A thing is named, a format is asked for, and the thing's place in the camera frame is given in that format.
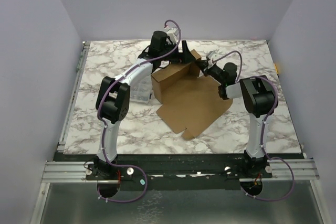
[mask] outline transparent plastic box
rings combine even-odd
[[[147,76],[138,85],[131,87],[130,101],[148,104],[152,89],[152,79],[150,76]]]

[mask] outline wall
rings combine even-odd
[[[336,223],[336,1],[293,0],[269,47],[304,151],[313,156]]]
[[[82,48],[60,0],[0,0],[0,219],[29,223]]]
[[[144,39],[176,20],[185,39],[270,39],[292,0],[62,0],[83,40]]]

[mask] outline table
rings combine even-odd
[[[67,132],[65,154],[95,154],[99,147],[101,124],[95,108],[101,80],[125,71],[149,40],[94,41],[79,85],[75,108]],[[279,105],[269,126],[267,151],[270,153],[301,153],[288,107],[265,40],[188,41],[202,57],[215,51],[225,54],[238,50],[243,55],[242,78],[265,74],[279,90]],[[232,55],[221,60],[239,65]],[[152,97],[148,105],[130,103],[118,137],[118,153],[124,154],[195,154],[242,153],[248,141],[249,116],[243,99],[234,99],[230,109],[197,138],[186,141],[175,134],[156,114],[160,103]]]

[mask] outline cardboard box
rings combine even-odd
[[[196,60],[201,56],[191,51]],[[219,83],[212,77],[198,77],[195,63],[170,64],[152,74],[155,97],[163,104],[157,114],[174,133],[182,131],[186,140],[207,129],[232,105],[218,95]]]

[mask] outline purple cable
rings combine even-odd
[[[116,85],[119,81],[122,81],[126,76],[128,76],[133,70],[135,70],[137,67],[145,64],[145,63],[148,63],[148,62],[151,62],[151,61],[154,61],[154,60],[159,60],[159,59],[162,59],[168,55],[170,55],[172,52],[174,52],[177,48],[178,48],[178,45],[180,44],[181,42],[181,29],[179,27],[179,25],[171,20],[171,19],[168,19],[166,20],[166,22],[164,23],[164,26],[166,27],[167,26],[167,23],[168,22],[172,22],[175,24],[175,26],[177,27],[177,29],[179,30],[178,31],[178,42],[176,44],[176,46],[168,53],[162,55],[162,56],[159,56],[159,57],[156,57],[156,58],[153,58],[153,59],[150,59],[150,60],[146,60],[146,61],[143,61],[141,62],[139,65],[135,65],[133,66],[132,68],[130,68],[121,78],[119,78],[118,80],[116,80],[114,83],[112,83],[112,85],[107,89],[107,91],[105,92],[104,96],[102,97],[100,103],[99,103],[99,107],[98,107],[98,112],[97,112],[97,118],[102,121],[104,123],[104,128],[103,128],[103,131],[102,131],[102,134],[101,134],[101,137],[102,137],[102,140],[101,140],[101,147],[102,147],[102,152],[103,152],[103,155],[104,155],[104,158],[106,160],[106,162],[113,166],[113,167],[132,167],[134,169],[137,169],[139,170],[143,176],[144,176],[144,180],[145,180],[145,187],[143,188],[143,191],[142,193],[135,197],[134,199],[129,199],[129,200],[116,200],[116,199],[110,199],[110,198],[104,198],[100,195],[100,190],[99,190],[99,187],[97,189],[97,193],[99,194],[99,198],[102,198],[104,200],[107,200],[107,201],[111,201],[111,202],[117,202],[117,203],[130,203],[130,202],[134,202],[134,201],[137,201],[138,199],[140,199],[142,196],[144,196],[146,190],[147,190],[147,176],[146,176],[146,173],[143,171],[143,169],[141,169],[140,167],[138,166],[135,166],[135,165],[116,165],[116,164],[113,164],[111,163],[111,161],[109,161],[108,157],[107,157],[107,154],[106,154],[106,151],[105,151],[105,142],[104,142],[104,137],[105,137],[105,133],[106,133],[106,128],[107,128],[107,122],[106,120],[104,120],[103,118],[100,117],[100,111],[101,111],[101,108],[102,108],[102,105],[106,99],[106,97],[109,95],[111,89],[114,87],[114,85]]]
[[[266,119],[272,114],[272,112],[274,111],[275,107],[277,106],[277,103],[278,103],[278,90],[277,88],[275,87],[275,85],[268,79],[264,78],[264,77],[261,77],[261,76],[252,76],[251,78],[258,78],[258,79],[261,79],[263,81],[266,81],[267,83],[269,83],[273,90],[274,90],[274,93],[275,93],[275,100],[274,100],[274,104],[272,106],[272,108],[270,109],[270,111],[266,114],[264,121],[266,121]],[[261,127],[261,138],[260,138],[260,145],[262,145],[261,149],[263,151],[263,153],[265,154],[265,156],[267,157],[268,160],[280,160],[282,161],[285,165],[287,165],[288,169],[290,170],[290,173],[292,175],[292,186],[290,188],[290,190],[282,197],[278,198],[278,199],[265,199],[265,198],[260,198],[260,197],[256,197],[256,196],[253,196],[251,194],[248,194],[243,188],[242,188],[242,191],[245,193],[246,196],[250,197],[250,198],[253,198],[253,199],[257,199],[257,200],[261,200],[261,201],[267,201],[267,202],[274,202],[274,201],[280,201],[280,200],[283,200],[283,199],[287,199],[289,197],[289,195],[291,195],[291,193],[294,191],[294,188],[295,188],[295,177],[294,177],[294,172],[292,170],[292,168],[290,167],[290,165],[285,161],[283,160],[281,157],[270,157],[265,148],[264,148],[264,131],[265,131],[265,124],[262,125]]]
[[[213,63],[216,63],[216,62],[218,62],[218,61],[224,59],[225,57],[227,57],[227,56],[233,54],[234,52],[236,52],[237,54],[239,54],[239,57],[240,57],[239,73],[238,73],[238,75],[237,75],[236,82],[235,82],[235,83],[237,83],[238,80],[239,80],[240,74],[241,74],[241,72],[242,72],[242,67],[243,67],[243,57],[242,57],[242,54],[241,54],[239,51],[234,50],[234,51],[228,52],[226,55],[223,55],[223,56],[221,56],[219,59],[214,60]]]

